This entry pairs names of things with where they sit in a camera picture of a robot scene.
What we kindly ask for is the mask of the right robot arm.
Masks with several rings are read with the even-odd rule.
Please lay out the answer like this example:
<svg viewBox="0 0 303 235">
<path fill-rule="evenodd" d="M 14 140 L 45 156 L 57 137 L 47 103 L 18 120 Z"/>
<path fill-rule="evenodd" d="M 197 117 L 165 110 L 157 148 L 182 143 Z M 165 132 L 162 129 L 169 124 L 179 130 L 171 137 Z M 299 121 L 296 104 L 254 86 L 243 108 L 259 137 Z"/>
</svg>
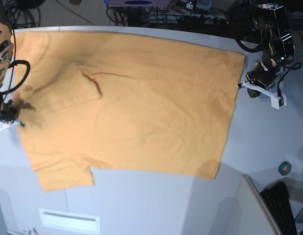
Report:
<svg viewBox="0 0 303 235">
<path fill-rule="evenodd" d="M 11 23 L 4 12 L 3 1 L 0 0 L 0 89 L 3 86 L 4 78 L 9 69 L 14 69 L 17 65 L 25 65 L 26 71 L 21 81 L 14 87 L 9 82 L 6 91 L 0 90 L 0 126 L 10 126 L 11 124 L 24 124 L 18 121 L 18 110 L 13 107 L 13 101 L 5 102 L 7 96 L 16 91 L 27 79 L 30 72 L 30 64 L 26 60 L 15 59 L 16 41 L 11 41 L 15 34 Z"/>
</svg>

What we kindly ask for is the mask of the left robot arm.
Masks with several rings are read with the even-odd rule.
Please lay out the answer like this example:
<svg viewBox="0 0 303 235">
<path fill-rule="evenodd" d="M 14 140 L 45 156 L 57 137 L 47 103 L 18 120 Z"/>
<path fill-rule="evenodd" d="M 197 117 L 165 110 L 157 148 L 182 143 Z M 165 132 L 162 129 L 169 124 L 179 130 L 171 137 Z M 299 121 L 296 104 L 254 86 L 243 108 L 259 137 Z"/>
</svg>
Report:
<svg viewBox="0 0 303 235">
<path fill-rule="evenodd" d="M 246 47 L 237 37 L 233 25 L 233 13 L 229 13 L 229 27 L 237 44 L 250 53 L 263 52 L 262 59 L 254 70 L 246 73 L 246 80 L 237 85 L 238 89 L 246 87 L 250 97 L 264 94 L 271 99 L 271 106 L 279 109 L 286 105 L 286 95 L 283 93 L 285 76 L 282 69 L 298 70 L 301 63 L 292 67 L 295 58 L 295 47 L 292 35 L 289 32 L 288 21 L 282 1 L 252 0 L 253 22 L 260 32 L 260 43 L 255 48 Z M 14 87 L 9 86 L 6 91 L 1 91 L 5 75 L 9 69 L 17 65 L 25 65 L 26 71 L 20 82 Z M 16 39 L 12 24 L 9 21 L 6 8 L 0 0 L 0 132 L 12 126 L 24 126 L 19 121 L 19 110 L 13 106 L 12 100 L 5 102 L 7 96 L 16 91 L 27 79 L 30 73 L 30 63 L 26 60 L 16 59 Z"/>
</svg>

